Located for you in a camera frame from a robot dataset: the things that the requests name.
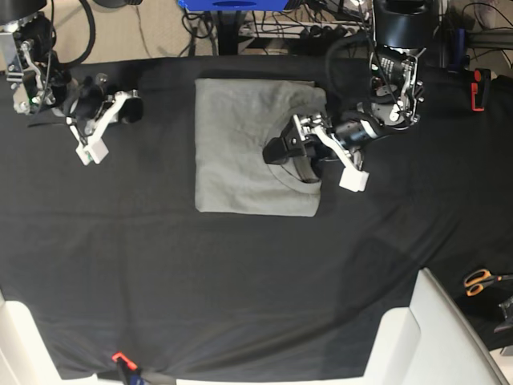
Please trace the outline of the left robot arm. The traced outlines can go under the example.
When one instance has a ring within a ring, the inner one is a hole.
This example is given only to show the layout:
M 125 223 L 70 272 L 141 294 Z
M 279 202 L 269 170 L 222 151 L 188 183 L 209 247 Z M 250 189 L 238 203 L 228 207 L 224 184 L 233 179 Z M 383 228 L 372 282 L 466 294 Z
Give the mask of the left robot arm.
M 279 165 L 302 158 L 340 160 L 362 170 L 362 149 L 367 144 L 415 125 L 423 93 L 418 62 L 433 37 L 435 11 L 434 1 L 374 1 L 369 11 L 359 10 L 359 31 L 328 49 L 325 73 L 333 87 L 337 51 L 366 43 L 368 96 L 340 115 L 293 115 L 281 134 L 265 145 L 264 162 Z

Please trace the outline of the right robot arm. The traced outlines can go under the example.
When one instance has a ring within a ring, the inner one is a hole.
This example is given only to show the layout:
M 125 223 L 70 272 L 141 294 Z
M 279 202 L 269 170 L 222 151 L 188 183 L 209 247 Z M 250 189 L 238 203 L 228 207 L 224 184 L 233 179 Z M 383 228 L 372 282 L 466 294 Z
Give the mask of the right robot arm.
M 55 15 L 42 11 L 53 5 L 52 1 L 1 3 L 1 54 L 14 110 L 25 116 L 52 111 L 82 142 L 102 135 L 111 124 L 141 120 L 143 101 L 137 90 L 109 86 L 101 74 L 81 81 L 71 75 L 71 69 L 83 63 L 95 45 L 96 25 L 90 4 L 81 3 L 89 28 L 86 48 L 67 63 L 59 60 L 55 50 Z

